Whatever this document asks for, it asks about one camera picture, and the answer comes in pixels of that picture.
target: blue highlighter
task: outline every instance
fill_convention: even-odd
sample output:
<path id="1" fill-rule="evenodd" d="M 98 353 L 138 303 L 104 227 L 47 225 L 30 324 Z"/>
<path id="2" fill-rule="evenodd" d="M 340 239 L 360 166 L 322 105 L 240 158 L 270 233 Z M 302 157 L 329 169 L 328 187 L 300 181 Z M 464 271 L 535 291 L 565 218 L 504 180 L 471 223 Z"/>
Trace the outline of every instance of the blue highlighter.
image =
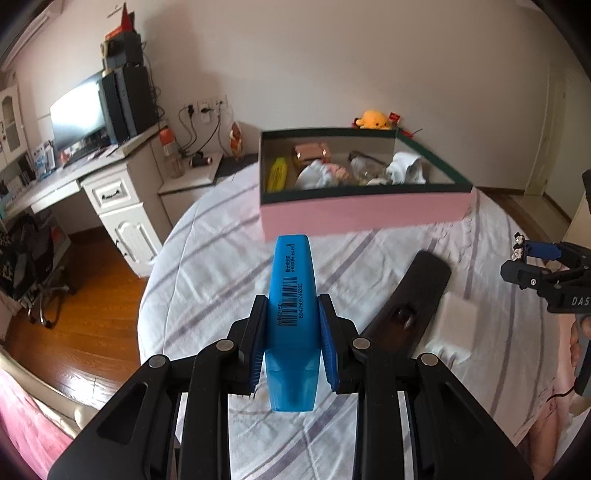
<path id="1" fill-rule="evenodd" d="M 277 239 L 267 313 L 265 363 L 271 409 L 314 409 L 320 367 L 320 320 L 310 243 Z"/>

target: drawer handle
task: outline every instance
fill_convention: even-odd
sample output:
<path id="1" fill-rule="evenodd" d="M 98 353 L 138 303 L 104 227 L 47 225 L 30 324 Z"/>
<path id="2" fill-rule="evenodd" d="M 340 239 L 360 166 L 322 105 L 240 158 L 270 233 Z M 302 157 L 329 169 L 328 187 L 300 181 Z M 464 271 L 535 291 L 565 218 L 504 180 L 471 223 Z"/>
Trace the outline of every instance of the drawer handle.
<path id="1" fill-rule="evenodd" d="M 111 195 L 101 195 L 100 198 L 101 200 L 110 200 L 113 197 L 117 197 L 117 195 L 119 195 L 121 193 L 121 190 L 117 190 L 115 193 L 112 193 Z"/>

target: plastic bottle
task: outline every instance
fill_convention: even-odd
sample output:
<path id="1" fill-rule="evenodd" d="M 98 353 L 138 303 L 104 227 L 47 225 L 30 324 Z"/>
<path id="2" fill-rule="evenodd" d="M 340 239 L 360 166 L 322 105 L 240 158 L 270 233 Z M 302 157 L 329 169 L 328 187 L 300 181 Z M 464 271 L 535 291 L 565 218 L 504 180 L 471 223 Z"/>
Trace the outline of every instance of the plastic bottle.
<path id="1" fill-rule="evenodd" d="M 160 143 L 162 143 L 164 149 L 164 167 L 169 178 L 177 179 L 182 177 L 184 175 L 184 166 L 173 131 L 169 128 L 164 128 L 160 131 L 159 136 Z"/>

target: yellow highlighter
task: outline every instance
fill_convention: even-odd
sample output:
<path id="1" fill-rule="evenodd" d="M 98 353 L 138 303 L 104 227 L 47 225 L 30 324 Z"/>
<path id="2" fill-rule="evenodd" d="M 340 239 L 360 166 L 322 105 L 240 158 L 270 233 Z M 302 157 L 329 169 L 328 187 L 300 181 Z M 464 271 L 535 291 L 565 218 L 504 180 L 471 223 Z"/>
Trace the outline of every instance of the yellow highlighter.
<path id="1" fill-rule="evenodd" d="M 276 158 L 269 173 L 269 182 L 267 183 L 267 192 L 280 192 L 285 188 L 287 180 L 287 162 L 284 157 Z"/>

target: white bedsheet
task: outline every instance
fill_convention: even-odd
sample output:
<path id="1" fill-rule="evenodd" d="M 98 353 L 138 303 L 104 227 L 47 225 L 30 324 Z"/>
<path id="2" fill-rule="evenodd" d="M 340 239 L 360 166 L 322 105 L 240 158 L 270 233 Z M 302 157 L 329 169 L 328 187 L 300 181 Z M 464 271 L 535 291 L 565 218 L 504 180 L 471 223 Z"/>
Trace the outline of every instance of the white bedsheet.
<path id="1" fill-rule="evenodd" d="M 558 348 L 545 303 L 499 274 L 517 230 L 501 208 L 475 192 L 461 222 L 310 238 L 318 293 L 330 293 L 337 314 L 358 331 L 418 250 L 449 262 L 448 289 L 479 306 L 475 353 L 453 372 L 515 444 L 549 395 Z M 194 355 L 225 338 L 232 322 L 249 315 L 255 295 L 268 293 L 273 252 L 274 242 L 262 239 L 258 167 L 252 166 L 203 196 L 166 241 L 140 307 L 142 362 L 156 353 Z M 232 478 L 350 478 L 356 397 L 332 394 L 323 367 L 313 412 L 270 412 L 263 370 L 254 399 L 230 397 L 229 424 Z"/>

